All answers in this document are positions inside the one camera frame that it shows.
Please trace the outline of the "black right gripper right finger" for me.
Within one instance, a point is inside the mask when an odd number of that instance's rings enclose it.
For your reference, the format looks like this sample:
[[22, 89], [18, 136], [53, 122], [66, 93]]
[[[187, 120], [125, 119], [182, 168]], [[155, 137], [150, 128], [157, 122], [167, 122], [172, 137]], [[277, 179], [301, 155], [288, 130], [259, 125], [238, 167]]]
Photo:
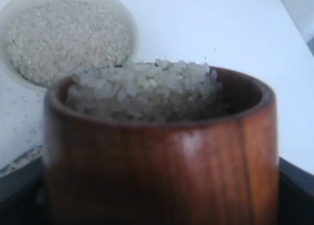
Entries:
[[280, 225], [314, 225], [314, 176], [280, 158]]

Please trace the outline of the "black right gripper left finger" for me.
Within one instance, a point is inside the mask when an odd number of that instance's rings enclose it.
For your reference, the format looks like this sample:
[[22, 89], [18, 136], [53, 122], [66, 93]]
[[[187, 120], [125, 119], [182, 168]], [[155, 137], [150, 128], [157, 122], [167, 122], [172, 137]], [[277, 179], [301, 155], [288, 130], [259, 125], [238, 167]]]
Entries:
[[2, 225], [50, 225], [49, 205], [42, 179], [0, 203]]

